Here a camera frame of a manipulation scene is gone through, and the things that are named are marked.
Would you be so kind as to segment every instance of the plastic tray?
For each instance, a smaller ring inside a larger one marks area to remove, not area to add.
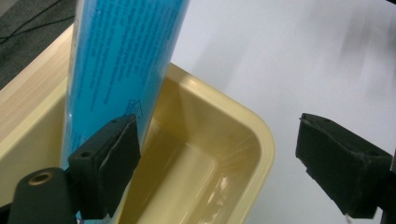
[[[70,35],[57,41],[67,47]],[[62,76],[47,93],[37,96],[48,87],[39,86],[29,94],[28,79],[48,66],[38,62],[23,71],[32,75],[21,74],[0,91],[2,110],[11,110],[6,119],[0,112],[0,130],[8,130],[0,132],[0,205],[11,202],[23,176],[59,164],[68,52],[55,46],[37,58],[65,57],[58,62],[62,71],[51,69]],[[274,156],[259,117],[171,64],[119,223],[243,223]]]

